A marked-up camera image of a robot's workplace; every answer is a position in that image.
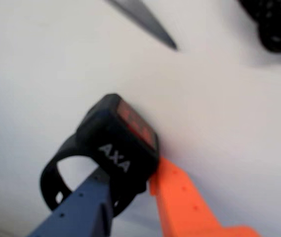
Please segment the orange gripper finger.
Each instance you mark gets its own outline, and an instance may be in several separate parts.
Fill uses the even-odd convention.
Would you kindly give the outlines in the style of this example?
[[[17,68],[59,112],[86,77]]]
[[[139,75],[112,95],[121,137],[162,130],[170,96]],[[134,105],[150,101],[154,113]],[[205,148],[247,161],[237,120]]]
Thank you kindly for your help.
[[[248,226],[224,227],[217,220],[188,174],[160,158],[150,178],[164,237],[257,237]]]

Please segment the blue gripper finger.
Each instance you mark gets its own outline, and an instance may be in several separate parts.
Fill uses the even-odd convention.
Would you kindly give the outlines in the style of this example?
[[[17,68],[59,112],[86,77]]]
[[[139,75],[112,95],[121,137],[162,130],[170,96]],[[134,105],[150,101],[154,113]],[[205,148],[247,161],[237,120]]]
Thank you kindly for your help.
[[[113,216],[110,179],[97,168],[29,236],[109,237]]]

